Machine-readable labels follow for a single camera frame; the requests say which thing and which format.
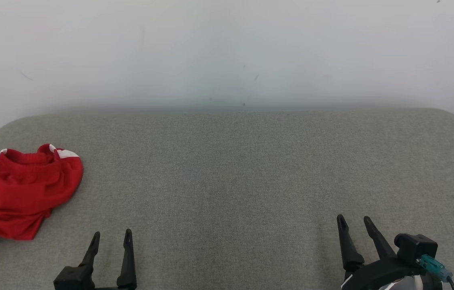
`red jacket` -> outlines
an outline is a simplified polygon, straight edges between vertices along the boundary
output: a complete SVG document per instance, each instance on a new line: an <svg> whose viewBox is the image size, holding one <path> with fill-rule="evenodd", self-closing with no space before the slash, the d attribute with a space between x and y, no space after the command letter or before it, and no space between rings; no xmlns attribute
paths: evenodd
<svg viewBox="0 0 454 290"><path fill-rule="evenodd" d="M37 153L0 152L0 237L34 239L43 219L67 202L82 178L80 157L45 144Z"/></svg>

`gray table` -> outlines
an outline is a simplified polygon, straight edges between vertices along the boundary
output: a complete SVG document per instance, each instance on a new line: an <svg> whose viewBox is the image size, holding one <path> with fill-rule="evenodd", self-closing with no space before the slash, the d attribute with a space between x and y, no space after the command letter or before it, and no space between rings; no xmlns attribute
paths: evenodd
<svg viewBox="0 0 454 290"><path fill-rule="evenodd" d="M5 147L82 157L80 188L30 242L0 239L0 290L48 290L102 233L93 279L113 286L132 229L140 290L337 289L336 215L422 233L454 272L454 115L441 110L40 116Z"/></svg>

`clothing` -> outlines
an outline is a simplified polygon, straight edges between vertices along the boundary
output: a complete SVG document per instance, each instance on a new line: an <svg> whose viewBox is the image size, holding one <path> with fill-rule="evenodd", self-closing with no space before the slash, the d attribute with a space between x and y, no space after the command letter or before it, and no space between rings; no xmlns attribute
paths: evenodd
<svg viewBox="0 0 454 290"><path fill-rule="evenodd" d="M74 152L45 144L37 153L0 152L0 237L34 239L43 219L67 202L82 179Z"/></svg>

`red garment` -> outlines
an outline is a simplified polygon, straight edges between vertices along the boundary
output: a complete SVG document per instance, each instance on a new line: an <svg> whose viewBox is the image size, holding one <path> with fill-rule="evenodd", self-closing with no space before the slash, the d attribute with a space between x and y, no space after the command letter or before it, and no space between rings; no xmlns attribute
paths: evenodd
<svg viewBox="0 0 454 290"><path fill-rule="evenodd" d="M0 237L34 239L43 219L82 179L80 157L46 144L37 153L0 152Z"/></svg>

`cable connector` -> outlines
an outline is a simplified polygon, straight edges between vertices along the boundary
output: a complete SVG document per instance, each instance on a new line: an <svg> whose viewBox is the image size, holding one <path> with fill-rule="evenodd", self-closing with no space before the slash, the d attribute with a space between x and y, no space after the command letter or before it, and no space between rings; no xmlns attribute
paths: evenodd
<svg viewBox="0 0 454 290"><path fill-rule="evenodd" d="M446 267L432 258L429 255L422 255L420 259L417 259L417 263L427 271L436 275L442 282L448 283L452 280L452 272L447 270Z"/></svg>

